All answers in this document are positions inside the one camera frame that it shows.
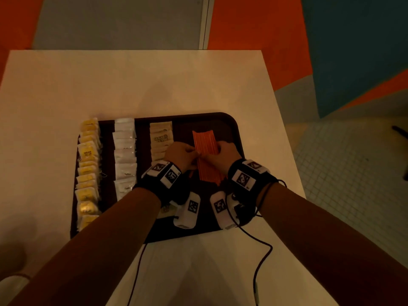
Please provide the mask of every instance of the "black cable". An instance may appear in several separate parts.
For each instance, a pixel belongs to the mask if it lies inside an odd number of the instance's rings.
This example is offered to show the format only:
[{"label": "black cable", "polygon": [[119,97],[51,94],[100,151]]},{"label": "black cable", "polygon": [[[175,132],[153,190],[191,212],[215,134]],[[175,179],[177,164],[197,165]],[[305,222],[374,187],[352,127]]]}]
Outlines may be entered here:
[{"label": "black cable", "polygon": [[[286,185],[286,182],[284,182],[283,180],[278,179],[278,181],[283,182],[283,184],[285,185],[285,187],[288,187],[288,186]],[[262,195],[262,198],[261,198],[261,201],[259,202],[258,208],[257,208],[257,210],[255,211],[255,216],[262,217],[261,215],[257,215],[257,213],[258,213],[258,211],[259,211],[259,208],[260,208],[260,207],[262,206],[262,204],[264,203],[265,197],[266,197],[266,195],[268,194],[268,191],[269,191],[269,189],[272,187],[273,184],[274,184],[274,183],[270,183],[270,184],[268,185],[267,189],[265,190],[264,195]],[[253,237],[251,234],[249,234],[247,231],[245,231],[245,230],[237,223],[237,221],[235,221],[234,217],[231,215],[231,212],[230,212],[230,210],[229,210],[228,204],[227,204],[227,211],[228,211],[228,214],[230,215],[232,221],[234,221],[235,225],[236,225],[237,227],[239,227],[239,229],[240,229],[242,232],[244,232],[244,233],[247,234],[250,238],[256,240],[257,242],[260,242],[261,244],[270,247],[270,249],[268,250],[268,252],[266,253],[266,255],[263,256],[263,258],[262,258],[261,261],[259,262],[257,268],[255,269],[254,277],[253,277],[253,279],[252,279],[252,286],[253,286],[253,291],[254,291],[255,304],[256,304],[256,306],[258,306],[258,305],[259,305],[259,297],[258,297],[258,288],[257,288],[257,284],[256,284],[256,277],[258,276],[258,271],[259,271],[259,269],[261,268],[262,263],[263,263],[263,262],[266,260],[266,258],[271,254],[271,252],[272,252],[272,250],[273,250],[273,247],[272,247],[271,244],[268,244],[267,242],[261,241],[260,239],[258,239],[258,238],[256,238],[256,237]]]},{"label": "black cable", "polygon": [[147,244],[148,244],[148,243],[145,243],[145,246],[143,247],[142,253],[140,254],[139,263],[137,264],[137,271],[136,271],[135,282],[133,283],[132,292],[130,293],[130,297],[129,297],[129,301],[128,301],[128,303],[127,303],[127,306],[130,305],[130,301],[132,300],[132,295],[133,295],[133,291],[135,290],[135,285],[136,285],[137,276],[139,275],[140,262],[142,261],[143,252],[145,252],[145,249],[146,249]]}]

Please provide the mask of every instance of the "person's left hand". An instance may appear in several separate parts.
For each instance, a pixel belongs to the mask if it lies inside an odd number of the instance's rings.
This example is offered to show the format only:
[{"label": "person's left hand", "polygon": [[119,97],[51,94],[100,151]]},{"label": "person's left hand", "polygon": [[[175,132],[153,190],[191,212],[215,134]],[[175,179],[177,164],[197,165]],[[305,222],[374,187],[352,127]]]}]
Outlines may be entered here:
[{"label": "person's left hand", "polygon": [[174,142],[167,149],[164,160],[173,162],[181,169],[181,173],[185,173],[187,170],[197,169],[197,167],[191,163],[199,155],[200,153],[194,147],[185,143]]}]

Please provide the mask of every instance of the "tabletop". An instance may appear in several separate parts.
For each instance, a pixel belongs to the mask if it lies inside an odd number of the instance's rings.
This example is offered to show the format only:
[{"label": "tabletop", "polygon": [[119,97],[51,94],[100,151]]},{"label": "tabletop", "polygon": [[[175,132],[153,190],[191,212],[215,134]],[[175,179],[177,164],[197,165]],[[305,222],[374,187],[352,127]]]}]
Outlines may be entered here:
[{"label": "tabletop", "polygon": [[[260,51],[12,51],[0,87],[0,242],[26,244],[36,271],[69,240],[82,120],[211,112],[231,115],[246,157],[305,196]],[[262,218],[245,229],[274,247],[261,304],[336,305]],[[132,304],[253,305],[267,251],[237,228],[148,244]],[[139,255],[108,305],[127,304]]]}]

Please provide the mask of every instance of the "wrist-mounted device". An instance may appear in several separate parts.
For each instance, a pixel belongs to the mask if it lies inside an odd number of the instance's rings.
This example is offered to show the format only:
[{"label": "wrist-mounted device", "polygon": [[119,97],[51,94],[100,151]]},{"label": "wrist-mounted device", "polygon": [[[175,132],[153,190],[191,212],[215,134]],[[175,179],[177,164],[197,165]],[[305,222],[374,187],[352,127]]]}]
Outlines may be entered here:
[{"label": "wrist-mounted device", "polygon": [[145,188],[153,192],[162,207],[170,201],[182,205],[190,193],[186,174],[182,174],[176,164],[164,160],[158,161],[143,173],[134,188]]},{"label": "wrist-mounted device", "polygon": [[264,186],[278,182],[269,170],[252,160],[239,159],[228,170],[228,180],[242,204],[255,205]]}]

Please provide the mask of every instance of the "forearm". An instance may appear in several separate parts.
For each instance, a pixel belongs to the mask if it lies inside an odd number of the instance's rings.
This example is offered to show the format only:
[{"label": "forearm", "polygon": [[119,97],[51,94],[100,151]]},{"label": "forearm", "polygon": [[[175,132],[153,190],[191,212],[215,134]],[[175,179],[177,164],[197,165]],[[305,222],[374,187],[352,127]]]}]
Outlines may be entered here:
[{"label": "forearm", "polygon": [[408,303],[408,270],[327,211],[274,184],[260,212],[340,305]]},{"label": "forearm", "polygon": [[69,241],[10,306],[105,305],[159,209],[157,196],[134,189]]}]

